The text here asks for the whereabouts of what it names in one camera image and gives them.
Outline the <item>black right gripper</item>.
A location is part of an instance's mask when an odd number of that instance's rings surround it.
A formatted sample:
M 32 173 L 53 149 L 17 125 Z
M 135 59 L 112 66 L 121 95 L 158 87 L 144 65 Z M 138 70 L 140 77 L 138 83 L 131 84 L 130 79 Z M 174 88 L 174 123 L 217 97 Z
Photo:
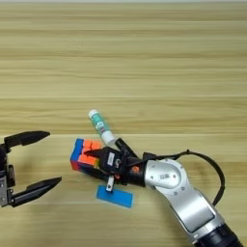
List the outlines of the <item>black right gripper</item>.
M 102 149 L 85 151 L 86 155 L 96 158 L 100 158 L 101 153 Z M 81 167 L 80 171 L 105 181 L 109 178 L 108 175 L 94 167 Z M 115 182 L 121 185 L 132 184 L 145 187 L 145 171 L 146 162 L 143 159 L 134 157 L 124 157 L 119 163 L 114 163 L 112 166 L 106 166 L 106 173 L 113 176 Z

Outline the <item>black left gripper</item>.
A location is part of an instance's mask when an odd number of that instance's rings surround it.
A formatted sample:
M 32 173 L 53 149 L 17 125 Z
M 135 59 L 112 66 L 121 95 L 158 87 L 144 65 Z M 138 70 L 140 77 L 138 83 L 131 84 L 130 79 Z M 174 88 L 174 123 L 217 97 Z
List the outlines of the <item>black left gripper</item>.
M 21 206 L 34 201 L 53 189 L 61 180 L 61 177 L 45 179 L 33 183 L 22 192 L 14 194 L 15 186 L 14 166 L 8 163 L 8 153 L 12 147 L 27 146 L 34 144 L 47 136 L 47 131 L 25 131 L 4 138 L 4 143 L 0 144 L 0 206 Z

